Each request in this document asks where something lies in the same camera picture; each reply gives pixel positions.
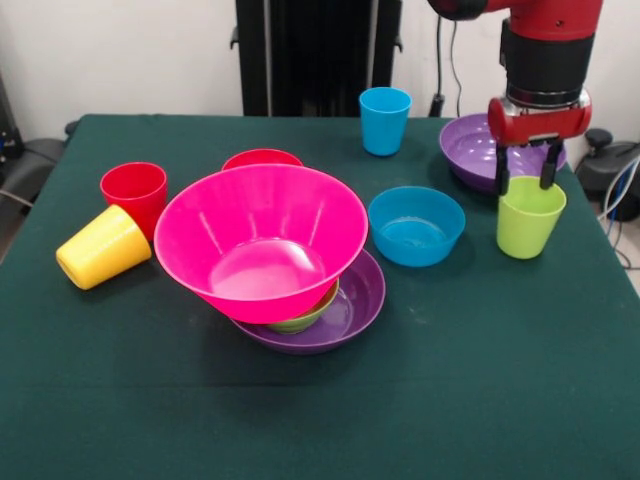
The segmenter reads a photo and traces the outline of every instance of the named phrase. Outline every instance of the bowl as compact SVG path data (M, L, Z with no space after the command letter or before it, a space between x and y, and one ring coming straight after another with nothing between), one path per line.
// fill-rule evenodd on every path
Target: bowl
M256 148L238 153L225 162L222 170L257 164L283 164L302 166L302 162L295 155L274 148Z
M341 347L362 335L378 318L385 291L380 265L366 250L362 250L340 276L335 300L304 332L280 335L264 325L231 322L256 342L276 352L316 355Z
M486 113L467 115L449 122L440 132L440 148L453 173L474 190L493 194L496 178L496 141ZM540 176L548 145L511 147L507 150L511 177ZM558 170L567 163L567 152L558 158Z
M300 333L305 331L311 325L313 325L320 315L324 313L324 311L329 308L331 302L336 298L338 294L338 288L340 286L340 280L336 280L336 283L333 284L333 287L329 289L327 293L325 293L324 297L320 299L320 301L313 307L309 312L300 317L294 318L292 320L287 320L285 322L271 323L267 325L268 328L273 330L274 332L282 333L283 335L293 335L295 333Z
M313 308L358 256L366 210L344 183L292 165L214 173L179 193L155 233L160 265L241 322Z
M425 187L382 192L369 206L369 221L380 253L407 267L428 267L444 260L466 223L455 200Z

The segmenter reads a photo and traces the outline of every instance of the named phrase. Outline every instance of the purple bowl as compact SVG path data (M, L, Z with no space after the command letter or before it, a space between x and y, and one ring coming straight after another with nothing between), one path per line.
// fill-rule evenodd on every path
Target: purple bowl
M489 130L486 113L467 115L449 122L440 133L440 148L453 173L463 183L484 193L494 192L496 141ZM511 147L508 150L512 177L539 177L547 158L548 145ZM558 159L558 170L567 163L565 150Z
M363 250L340 277L335 300L305 331L283 335L264 325L231 321L245 334L273 350L291 355L314 355L338 348L362 333L380 313L384 296L382 270Z

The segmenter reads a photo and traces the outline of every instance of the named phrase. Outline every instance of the red robot arm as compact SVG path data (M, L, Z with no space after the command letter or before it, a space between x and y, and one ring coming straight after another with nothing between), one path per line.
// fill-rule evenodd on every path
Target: red robot arm
M549 142L542 188L554 181L566 138L582 135L591 120L584 90L603 0L429 0L450 20L510 9L502 30L500 62L506 96L489 104L489 125L498 144L496 189L507 191L506 149Z

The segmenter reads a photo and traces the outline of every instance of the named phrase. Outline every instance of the pink bowl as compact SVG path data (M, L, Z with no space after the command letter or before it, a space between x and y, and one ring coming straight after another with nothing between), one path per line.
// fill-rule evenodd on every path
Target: pink bowl
M187 187L164 210L155 251L174 280L225 315L264 324L303 314L358 256L364 205L306 167L250 165Z

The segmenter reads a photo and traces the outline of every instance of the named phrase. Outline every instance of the green bowl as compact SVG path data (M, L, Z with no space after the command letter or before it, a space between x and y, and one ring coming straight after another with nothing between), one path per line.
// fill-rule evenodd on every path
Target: green bowl
M320 315L322 315L329 305L331 305L331 302L333 302L333 299L336 298L336 295L338 294L339 286L340 281L336 280L336 283L334 283L329 291L324 294L316 306L304 315L284 322L271 323L267 325L267 327L274 332L282 333L284 335L293 335L295 333L303 332L313 325L316 320L320 318Z

